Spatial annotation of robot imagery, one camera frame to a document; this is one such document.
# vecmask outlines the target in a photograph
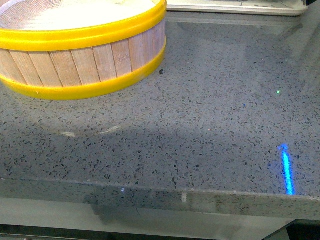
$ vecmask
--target gray countertop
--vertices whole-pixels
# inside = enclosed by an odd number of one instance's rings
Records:
[[[319,11],[169,12],[160,68],[106,96],[0,84],[0,197],[320,220]]]

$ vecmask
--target white tray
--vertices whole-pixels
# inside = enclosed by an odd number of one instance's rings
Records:
[[[298,16],[308,7],[301,0],[167,0],[169,11]]]

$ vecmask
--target yellow rim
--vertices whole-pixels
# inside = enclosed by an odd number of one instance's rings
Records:
[[[104,25],[56,31],[22,31],[0,28],[0,49],[45,52],[83,49],[114,43],[141,34],[160,23],[167,1],[140,15]]]
[[[79,100],[110,94],[134,85],[153,73],[165,56],[166,40],[161,52],[151,62],[127,75],[84,86],[38,87],[14,82],[0,75],[0,80],[11,90],[37,99]]]

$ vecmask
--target steamer basket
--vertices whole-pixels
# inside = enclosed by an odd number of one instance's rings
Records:
[[[166,46],[167,2],[150,1],[152,9],[103,25],[0,28],[0,79],[15,92],[47,100],[97,97],[141,81],[161,64]],[[0,7],[8,2],[0,0]]]

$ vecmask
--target woven mesh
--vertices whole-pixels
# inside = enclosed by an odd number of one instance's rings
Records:
[[[154,6],[152,0],[0,0],[0,28],[79,29],[134,17]]]

